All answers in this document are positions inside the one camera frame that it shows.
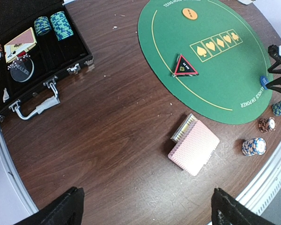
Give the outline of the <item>green blue chip stack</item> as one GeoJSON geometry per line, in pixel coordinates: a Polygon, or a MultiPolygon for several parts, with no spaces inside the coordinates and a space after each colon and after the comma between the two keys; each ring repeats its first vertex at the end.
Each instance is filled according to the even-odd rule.
{"type": "Polygon", "coordinates": [[[275,116],[281,116],[281,101],[272,105],[272,111],[275,116]]]}

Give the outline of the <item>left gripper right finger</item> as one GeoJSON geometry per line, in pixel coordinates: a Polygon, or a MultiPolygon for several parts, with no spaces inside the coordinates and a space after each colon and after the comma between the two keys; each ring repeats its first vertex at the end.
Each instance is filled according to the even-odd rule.
{"type": "Polygon", "coordinates": [[[221,188],[215,188],[211,198],[213,225],[272,225],[256,215],[221,188]]]}

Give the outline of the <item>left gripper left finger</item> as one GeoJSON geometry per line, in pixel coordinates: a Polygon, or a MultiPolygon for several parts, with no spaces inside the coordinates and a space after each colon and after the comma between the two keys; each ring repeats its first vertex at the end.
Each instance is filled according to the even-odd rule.
{"type": "Polygon", "coordinates": [[[80,225],[84,212],[83,188],[71,187],[18,225],[80,225]]]}

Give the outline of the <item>orange round button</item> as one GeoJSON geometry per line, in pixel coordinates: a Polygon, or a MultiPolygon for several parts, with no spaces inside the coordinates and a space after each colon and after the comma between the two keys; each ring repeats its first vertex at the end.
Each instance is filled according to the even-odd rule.
{"type": "Polygon", "coordinates": [[[182,14],[189,20],[197,20],[198,14],[191,8],[183,8],[182,14]]]}

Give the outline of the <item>triangular black red button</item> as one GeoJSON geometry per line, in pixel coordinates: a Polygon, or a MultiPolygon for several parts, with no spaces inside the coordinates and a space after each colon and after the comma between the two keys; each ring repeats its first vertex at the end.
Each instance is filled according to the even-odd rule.
{"type": "Polygon", "coordinates": [[[176,65],[174,67],[173,77],[178,76],[198,76],[198,71],[193,67],[193,65],[185,58],[184,55],[179,54],[177,56],[176,65]]]}

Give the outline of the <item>brown chip stack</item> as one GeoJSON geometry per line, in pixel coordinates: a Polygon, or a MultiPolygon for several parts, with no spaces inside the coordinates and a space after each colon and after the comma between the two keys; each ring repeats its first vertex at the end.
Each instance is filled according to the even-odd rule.
{"type": "Polygon", "coordinates": [[[261,133],[267,133],[275,130],[276,123],[273,117],[269,117],[267,119],[259,119],[258,125],[261,133]]]}

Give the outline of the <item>blue round button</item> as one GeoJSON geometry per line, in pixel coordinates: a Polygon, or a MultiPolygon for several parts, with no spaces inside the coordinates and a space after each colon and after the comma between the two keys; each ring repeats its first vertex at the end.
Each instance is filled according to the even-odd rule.
{"type": "Polygon", "coordinates": [[[265,89],[265,90],[268,90],[268,88],[266,87],[266,85],[269,83],[269,80],[266,76],[261,76],[260,77],[260,83],[262,85],[262,87],[265,89]]]}

